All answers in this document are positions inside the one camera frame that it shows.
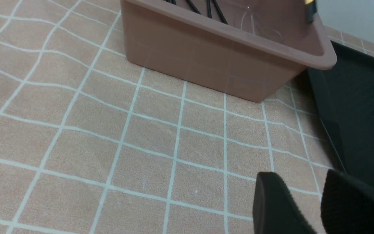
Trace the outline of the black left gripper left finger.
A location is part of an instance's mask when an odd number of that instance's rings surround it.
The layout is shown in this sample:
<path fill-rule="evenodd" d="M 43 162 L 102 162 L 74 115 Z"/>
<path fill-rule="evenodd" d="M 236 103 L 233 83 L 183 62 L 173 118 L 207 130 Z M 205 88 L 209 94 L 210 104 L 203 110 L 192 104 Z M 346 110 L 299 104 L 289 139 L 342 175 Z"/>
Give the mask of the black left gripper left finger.
<path fill-rule="evenodd" d="M 253 201 L 255 234 L 315 234 L 283 179 L 275 172 L 259 172 Z"/>

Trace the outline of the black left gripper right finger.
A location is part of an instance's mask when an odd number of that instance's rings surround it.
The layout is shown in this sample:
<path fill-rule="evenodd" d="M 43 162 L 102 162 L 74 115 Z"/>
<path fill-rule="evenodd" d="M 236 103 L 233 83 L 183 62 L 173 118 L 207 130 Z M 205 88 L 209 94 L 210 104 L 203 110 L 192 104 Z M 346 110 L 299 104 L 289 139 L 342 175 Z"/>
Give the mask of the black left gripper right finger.
<path fill-rule="evenodd" d="M 374 188 L 329 169 L 320 205 L 327 234 L 374 234 Z"/>

